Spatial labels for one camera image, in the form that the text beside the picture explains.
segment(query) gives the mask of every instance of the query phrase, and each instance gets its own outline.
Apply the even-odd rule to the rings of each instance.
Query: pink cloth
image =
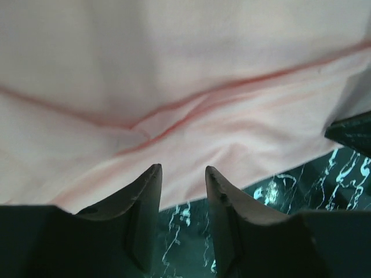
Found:
[[[369,0],[175,2],[0,4],[1,203],[77,212],[161,163],[165,209],[207,165],[251,185],[370,110]]]

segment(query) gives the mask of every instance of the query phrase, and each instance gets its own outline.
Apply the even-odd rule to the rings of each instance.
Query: marble pattern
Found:
[[[300,210],[371,210],[371,159],[349,149],[277,174],[244,189],[286,214]],[[151,278],[216,277],[207,200],[159,214]]]

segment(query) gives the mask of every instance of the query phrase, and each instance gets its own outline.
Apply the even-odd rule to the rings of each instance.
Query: pink fabric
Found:
[[[370,110],[368,0],[124,2],[0,7],[1,203],[77,212],[161,163],[165,209],[206,196],[207,165],[251,185]]]

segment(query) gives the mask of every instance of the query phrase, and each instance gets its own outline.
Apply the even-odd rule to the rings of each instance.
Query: black plastic part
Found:
[[[325,137],[371,158],[371,111],[333,123]]]
[[[371,213],[269,208],[206,168],[219,278],[371,277]]]
[[[161,165],[78,214],[0,206],[0,277],[145,277],[161,196]]]

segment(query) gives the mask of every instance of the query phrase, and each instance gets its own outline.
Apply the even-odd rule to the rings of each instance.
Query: dark curved piece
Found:
[[[162,169],[78,214],[0,206],[0,277],[144,277],[149,273]]]
[[[371,158],[371,111],[334,122],[325,137]]]
[[[288,216],[206,168],[217,277],[371,277],[371,213]]]

